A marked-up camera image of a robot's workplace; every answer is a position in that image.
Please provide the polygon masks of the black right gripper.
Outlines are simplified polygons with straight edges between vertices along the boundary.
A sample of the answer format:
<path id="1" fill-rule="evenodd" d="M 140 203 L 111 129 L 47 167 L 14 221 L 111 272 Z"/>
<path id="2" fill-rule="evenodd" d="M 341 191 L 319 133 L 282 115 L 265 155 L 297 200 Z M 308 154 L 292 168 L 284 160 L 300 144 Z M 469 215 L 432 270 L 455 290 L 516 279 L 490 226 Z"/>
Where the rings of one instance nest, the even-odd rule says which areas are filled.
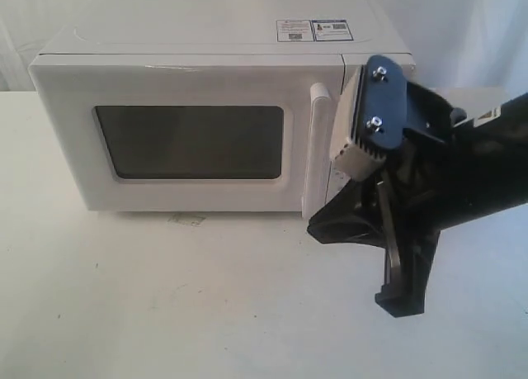
<path id="1" fill-rule="evenodd" d="M 384 247 L 375 302 L 392 316 L 425 311 L 440 231 L 507 208 L 507 104 L 490 92 L 464 100 L 468 111 L 407 82 L 400 147 L 309 219 L 320 244 Z"/>

